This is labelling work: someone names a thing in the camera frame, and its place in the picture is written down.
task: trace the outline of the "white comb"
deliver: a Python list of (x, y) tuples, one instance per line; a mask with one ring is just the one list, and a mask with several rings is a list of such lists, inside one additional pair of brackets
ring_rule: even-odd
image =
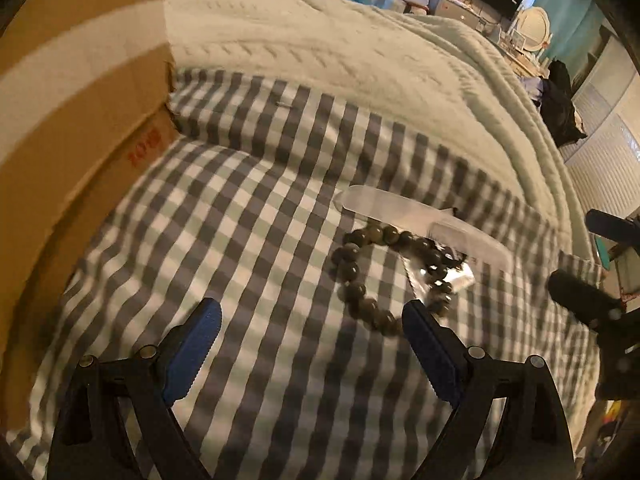
[(509, 250), (449, 211), (439, 211), (410, 198), (369, 186), (350, 186), (339, 197), (341, 205), (354, 213), (431, 238), (441, 245), (468, 254), (478, 262), (511, 272)]

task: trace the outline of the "beaded bracelet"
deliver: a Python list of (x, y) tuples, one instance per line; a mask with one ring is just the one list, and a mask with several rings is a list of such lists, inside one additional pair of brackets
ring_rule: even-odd
[(344, 283), (342, 293), (351, 315), (361, 319), (382, 335), (402, 334), (402, 320), (389, 310), (380, 309), (374, 298), (366, 297), (367, 289), (360, 279), (360, 268), (356, 260), (360, 250), (367, 244), (387, 245), (405, 257), (417, 257), (424, 265), (430, 281), (430, 304), (428, 309), (441, 316), (452, 300), (452, 286), (444, 281), (449, 269), (460, 268), (466, 256), (460, 259), (448, 247), (440, 247), (429, 238), (414, 237), (409, 231), (398, 232), (391, 225), (382, 227), (377, 220), (370, 219), (366, 228), (356, 229), (344, 235), (344, 245), (332, 254), (337, 266), (338, 279)]

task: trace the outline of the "bed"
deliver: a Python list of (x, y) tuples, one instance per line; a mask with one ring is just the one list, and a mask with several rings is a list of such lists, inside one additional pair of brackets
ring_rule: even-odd
[[(557, 268), (600, 281), (568, 174), (499, 53), (453, 20), (346, 0), (166, 0), (169, 108), (182, 137), (130, 190), (70, 280), (7, 439), (42, 478), (80, 356), (157, 343), (204, 296), (221, 335), (174, 406), (214, 478), (409, 478), (449, 415), (402, 338), (353, 319), (330, 254), (366, 219), (335, 196), (365, 184), (462, 218), (513, 267), (479, 269), (444, 321), (495, 358), (542, 355), (576, 444), (598, 377), (594, 335), (546, 293)], [(400, 312), (412, 290), (376, 246), (367, 290)], [(500, 417), (494, 402), (477, 476)], [(156, 478), (129, 417), (142, 471)]]

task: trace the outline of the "box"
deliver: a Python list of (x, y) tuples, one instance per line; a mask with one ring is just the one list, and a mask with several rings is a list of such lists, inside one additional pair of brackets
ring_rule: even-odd
[(162, 0), (27, 0), (0, 37), (0, 424), (22, 427), (60, 295), (177, 132)]

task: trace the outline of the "gingham bed sheet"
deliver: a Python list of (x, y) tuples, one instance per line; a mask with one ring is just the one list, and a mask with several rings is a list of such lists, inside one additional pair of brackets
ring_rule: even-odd
[[(594, 338), (545, 290), (562, 267), (597, 283), (600, 267), (558, 250), (539, 213), (428, 133), (281, 80), (180, 70), (170, 108), (184, 134), (108, 217), (63, 298), (31, 396), (30, 426), (8, 436), (35, 478), (80, 356), (121, 358), (156, 344), (210, 296), (223, 326), (174, 413), (215, 479), (405, 479), (449, 416), (407, 342), (354, 320), (330, 253), (364, 224), (336, 206), (366, 184), (462, 218), (514, 254), (484, 266), (446, 324), (495, 358), (545, 357), (567, 417)], [(413, 297), (399, 257), (359, 260), (369, 294), (399, 314)], [(468, 470), (481, 471), (502, 405)], [(143, 473), (157, 475), (134, 419)]]

